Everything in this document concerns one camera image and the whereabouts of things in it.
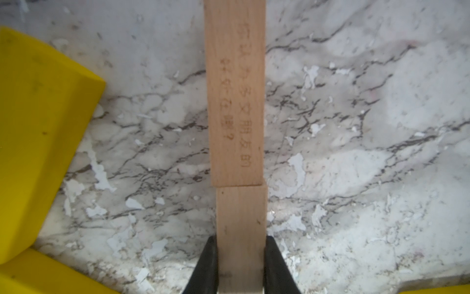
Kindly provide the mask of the wooden block bottom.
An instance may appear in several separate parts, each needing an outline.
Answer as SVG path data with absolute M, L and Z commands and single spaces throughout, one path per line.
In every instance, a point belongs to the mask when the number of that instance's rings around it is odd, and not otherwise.
M 220 294 L 263 292 L 268 187 L 216 189 Z

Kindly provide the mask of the wooden block top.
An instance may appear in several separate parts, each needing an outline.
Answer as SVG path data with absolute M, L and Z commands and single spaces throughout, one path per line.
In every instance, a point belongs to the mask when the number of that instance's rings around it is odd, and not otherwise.
M 264 182 L 265 1 L 205 1 L 211 183 Z

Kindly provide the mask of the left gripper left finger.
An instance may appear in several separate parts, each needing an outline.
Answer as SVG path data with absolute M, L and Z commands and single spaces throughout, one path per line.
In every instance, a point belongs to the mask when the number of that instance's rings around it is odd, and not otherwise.
M 210 236 L 182 294 L 217 294 L 219 286 L 216 236 Z

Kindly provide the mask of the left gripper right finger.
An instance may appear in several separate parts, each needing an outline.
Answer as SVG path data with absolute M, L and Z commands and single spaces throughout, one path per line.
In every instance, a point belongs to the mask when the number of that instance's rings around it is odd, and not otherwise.
M 266 237 L 263 287 L 265 294 L 301 294 L 272 236 Z

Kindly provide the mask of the wooden block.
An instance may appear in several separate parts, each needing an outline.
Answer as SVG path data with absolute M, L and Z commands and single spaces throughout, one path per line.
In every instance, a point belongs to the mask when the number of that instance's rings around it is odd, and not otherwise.
M 263 292 L 268 187 L 216 189 L 220 294 Z
M 211 183 L 264 182 L 265 1 L 205 1 Z

